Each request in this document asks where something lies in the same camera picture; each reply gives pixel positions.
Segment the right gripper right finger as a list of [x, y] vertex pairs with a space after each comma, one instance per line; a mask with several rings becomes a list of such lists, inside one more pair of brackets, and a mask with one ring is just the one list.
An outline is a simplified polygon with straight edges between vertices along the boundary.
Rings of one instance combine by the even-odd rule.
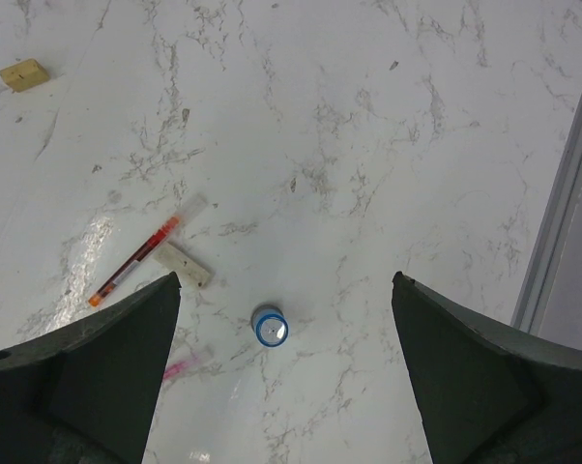
[[582, 351], [402, 272], [393, 319], [435, 463], [582, 463]]

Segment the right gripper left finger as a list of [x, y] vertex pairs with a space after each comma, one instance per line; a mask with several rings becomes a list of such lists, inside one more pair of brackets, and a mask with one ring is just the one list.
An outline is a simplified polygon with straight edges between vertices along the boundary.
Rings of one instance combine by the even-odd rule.
[[170, 273], [0, 350], [0, 463], [142, 461], [180, 306]]

